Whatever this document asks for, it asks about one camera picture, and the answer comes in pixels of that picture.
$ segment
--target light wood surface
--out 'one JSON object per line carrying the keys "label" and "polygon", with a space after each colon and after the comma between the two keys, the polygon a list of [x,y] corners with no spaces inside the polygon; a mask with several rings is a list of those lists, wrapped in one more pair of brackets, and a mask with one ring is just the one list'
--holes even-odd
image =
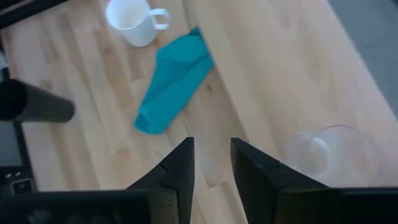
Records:
{"label": "light wood surface", "polygon": [[[246,223],[229,139],[278,157],[293,134],[332,124],[369,134],[383,184],[398,181],[398,125],[326,1],[152,0],[173,21],[139,49],[106,25],[106,1],[70,0],[1,32],[14,77],[77,106],[68,124],[24,125],[41,190],[122,189],[193,136],[192,223]],[[165,134],[136,131],[156,50],[197,24],[217,70]]]}
{"label": "light wood surface", "polygon": [[293,134],[353,126],[379,146],[379,185],[398,185],[396,118],[326,0],[194,3],[250,143],[278,157]]}
{"label": "light wood surface", "polygon": [[70,98],[77,108],[67,124],[24,124],[40,190],[123,189],[194,136],[192,223],[244,223],[229,140],[245,134],[216,70],[165,134],[132,126],[157,49],[197,25],[192,5],[150,1],[169,10],[170,29],[150,46],[134,48],[107,26],[106,3],[70,0],[1,32],[12,76]]}

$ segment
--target folded teal towel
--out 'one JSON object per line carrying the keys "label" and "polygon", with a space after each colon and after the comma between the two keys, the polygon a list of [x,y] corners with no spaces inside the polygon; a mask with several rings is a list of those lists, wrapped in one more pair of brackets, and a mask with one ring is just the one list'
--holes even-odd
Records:
{"label": "folded teal towel", "polygon": [[155,74],[139,108],[135,127],[148,134],[163,133],[213,66],[197,28],[159,49]]}

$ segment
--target clear glass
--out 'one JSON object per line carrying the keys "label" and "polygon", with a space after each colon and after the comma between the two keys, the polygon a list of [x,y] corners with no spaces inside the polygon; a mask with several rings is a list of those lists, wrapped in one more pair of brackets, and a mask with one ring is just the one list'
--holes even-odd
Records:
{"label": "clear glass", "polygon": [[378,151],[360,130],[330,126],[294,136],[283,148],[281,162],[330,187],[376,187]]}

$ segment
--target black tube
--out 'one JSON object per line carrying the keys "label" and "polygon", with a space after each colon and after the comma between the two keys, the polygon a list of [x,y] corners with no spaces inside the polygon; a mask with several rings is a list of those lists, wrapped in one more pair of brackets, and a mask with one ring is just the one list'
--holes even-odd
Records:
{"label": "black tube", "polygon": [[0,120],[66,123],[75,114],[75,105],[19,80],[0,83]]}

